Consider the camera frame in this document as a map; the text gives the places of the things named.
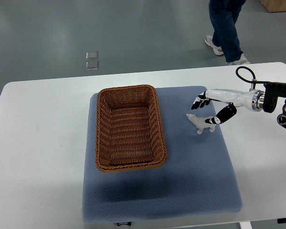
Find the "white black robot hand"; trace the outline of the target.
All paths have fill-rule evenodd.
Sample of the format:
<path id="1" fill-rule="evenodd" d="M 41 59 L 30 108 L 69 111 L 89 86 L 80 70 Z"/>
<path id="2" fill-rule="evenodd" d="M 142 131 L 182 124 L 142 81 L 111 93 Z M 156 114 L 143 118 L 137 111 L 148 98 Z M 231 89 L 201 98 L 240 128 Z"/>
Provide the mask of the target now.
<path id="1" fill-rule="evenodd" d="M 249 92 L 223 89 L 206 90 L 195 98 L 191 109 L 203 108 L 209 105 L 211 101 L 227 104 L 216 116 L 205 120 L 208 124 L 219 125 L 232 118 L 237 113 L 238 107 L 244 106 L 254 112 L 261 111 L 264 96 L 265 93 L 260 90 L 251 90 Z"/>

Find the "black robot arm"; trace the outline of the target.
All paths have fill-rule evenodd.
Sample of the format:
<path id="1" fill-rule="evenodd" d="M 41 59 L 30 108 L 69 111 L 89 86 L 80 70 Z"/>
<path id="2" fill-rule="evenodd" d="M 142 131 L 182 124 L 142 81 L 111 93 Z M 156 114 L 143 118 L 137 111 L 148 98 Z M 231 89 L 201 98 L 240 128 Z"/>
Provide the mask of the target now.
<path id="1" fill-rule="evenodd" d="M 248 80 L 241 76 L 239 71 L 245 69 L 252 75 L 252 79 Z M 266 113 L 277 112 L 277 123 L 286 129 L 286 83 L 259 81 L 255 77 L 253 70 L 247 66 L 237 67 L 236 76 L 246 83 L 251 84 L 250 91 L 253 96 L 250 107 L 254 111 L 264 111 Z"/>

